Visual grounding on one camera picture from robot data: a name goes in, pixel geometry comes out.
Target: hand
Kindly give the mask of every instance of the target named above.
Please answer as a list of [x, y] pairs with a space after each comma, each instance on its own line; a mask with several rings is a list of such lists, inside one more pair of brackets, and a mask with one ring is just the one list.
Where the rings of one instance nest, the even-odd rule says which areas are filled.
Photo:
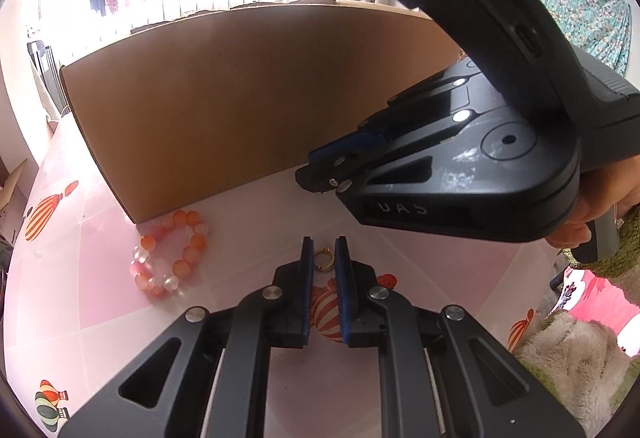
[[573, 249], [591, 240], [586, 222], [617, 206], [618, 218], [640, 203], [640, 156], [589, 171], [580, 177], [574, 209], [546, 241], [558, 249]]

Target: gold ring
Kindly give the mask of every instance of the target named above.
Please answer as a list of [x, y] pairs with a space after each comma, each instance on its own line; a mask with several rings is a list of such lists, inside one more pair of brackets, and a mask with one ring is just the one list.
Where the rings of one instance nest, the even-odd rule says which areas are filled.
[[318, 265], [316, 265], [316, 260], [314, 259], [314, 269], [316, 269], [316, 271], [318, 272], [331, 272], [334, 269], [335, 265], [334, 253], [332, 253], [329, 249], [320, 249], [319, 251], [314, 252], [314, 258], [319, 254], [328, 254], [329, 256], [331, 256], [331, 261], [328, 265], [319, 267]]

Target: brown cardboard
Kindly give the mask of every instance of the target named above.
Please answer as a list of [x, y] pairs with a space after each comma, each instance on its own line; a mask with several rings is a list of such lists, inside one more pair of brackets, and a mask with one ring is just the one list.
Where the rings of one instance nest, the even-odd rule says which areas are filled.
[[6, 168], [2, 158], [0, 157], [0, 187], [4, 187], [4, 183], [7, 178], [9, 178], [9, 170]]
[[18, 167], [16, 167], [7, 177], [4, 187], [0, 189], [0, 211], [4, 209], [11, 201], [11, 196], [14, 195], [15, 188], [20, 178], [20, 173], [27, 161], [23, 160]]
[[154, 27], [61, 73], [98, 167], [142, 222], [304, 163], [457, 57], [423, 14], [290, 4]]

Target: pink table cover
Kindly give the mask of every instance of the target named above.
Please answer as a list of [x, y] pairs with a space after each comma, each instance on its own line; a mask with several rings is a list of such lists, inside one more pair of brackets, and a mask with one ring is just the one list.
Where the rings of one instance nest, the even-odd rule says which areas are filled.
[[[148, 224], [127, 218], [73, 117], [62, 119], [29, 198], [4, 314], [9, 382], [47, 435], [190, 306], [224, 309], [268, 285], [278, 265], [298, 259], [306, 235], [316, 249], [347, 236], [351, 257], [392, 274], [412, 303], [437, 311], [461, 304], [503, 343], [511, 325], [538, 305], [556, 256], [540, 241], [510, 245], [365, 227], [334, 194], [300, 189], [292, 169], [191, 208], [211, 227], [209, 249], [178, 291], [151, 299], [129, 274]], [[171, 264], [186, 237], [174, 233], [153, 256]], [[316, 274], [314, 282], [326, 290], [331, 277]], [[38, 392], [62, 415], [48, 429], [36, 412]], [[350, 350], [314, 328], [304, 350], [274, 350], [266, 436], [380, 436], [376, 351]]]

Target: teal floral curtain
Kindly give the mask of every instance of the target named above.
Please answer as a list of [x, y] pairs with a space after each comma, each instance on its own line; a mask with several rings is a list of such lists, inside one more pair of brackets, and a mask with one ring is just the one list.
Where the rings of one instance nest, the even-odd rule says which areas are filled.
[[624, 0], [541, 0], [571, 43], [625, 75], [631, 8]]

